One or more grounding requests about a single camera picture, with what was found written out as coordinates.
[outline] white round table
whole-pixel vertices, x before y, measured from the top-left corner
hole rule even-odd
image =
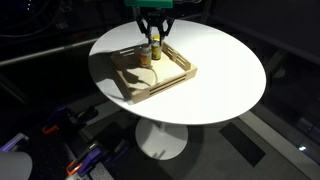
[[[188,139],[186,125],[239,116],[259,101],[266,85],[256,55],[220,30],[176,20],[165,42],[198,67],[196,76],[137,104],[121,94],[108,59],[113,51],[147,43],[136,22],[105,33],[89,56],[89,70],[100,90],[118,106],[143,117],[136,128],[142,151],[162,160],[182,152]]]

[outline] yellow label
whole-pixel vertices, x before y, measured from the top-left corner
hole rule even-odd
[[[152,59],[159,60],[161,58],[161,46],[152,46]]]

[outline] orange clamp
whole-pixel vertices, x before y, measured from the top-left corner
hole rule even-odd
[[[42,128],[42,132],[45,135],[49,135],[49,134],[52,134],[53,132],[55,132],[58,129],[59,129],[59,127],[57,125],[54,125],[51,128],[48,128],[47,126],[45,126],[44,128]]]
[[[79,164],[78,166],[76,166],[74,169],[71,169],[71,170],[70,170],[70,167],[73,165],[74,162],[75,162],[75,161],[72,161],[72,162],[67,166],[67,168],[66,168],[67,173],[68,173],[69,176],[71,176],[71,175],[73,175],[74,173],[76,173],[77,170],[82,166],[82,163],[80,163],[80,164]]]

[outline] wooden tray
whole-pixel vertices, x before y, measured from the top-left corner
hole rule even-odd
[[[114,52],[111,59],[119,77],[122,93],[133,103],[150,98],[195,76],[197,67],[166,43],[160,60],[152,60],[150,68],[139,65],[139,48],[133,46]]]

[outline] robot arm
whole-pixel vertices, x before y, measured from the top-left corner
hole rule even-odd
[[[126,6],[140,7],[140,15],[136,18],[141,33],[146,35],[148,43],[151,44],[151,30],[156,27],[160,35],[160,44],[165,36],[168,36],[173,25],[174,19],[166,16],[163,8],[172,8],[173,3],[199,3],[201,0],[125,0]],[[163,28],[163,23],[166,22],[168,27]]]
[[[143,19],[147,22],[147,27],[145,27]],[[161,44],[165,36],[169,35],[174,19],[166,16],[163,9],[142,8],[141,15],[136,18],[136,21],[141,33],[145,34],[146,38],[148,38],[149,44],[152,42],[151,28],[156,27],[159,31]],[[163,28],[163,23],[165,21],[168,25],[166,30]]]

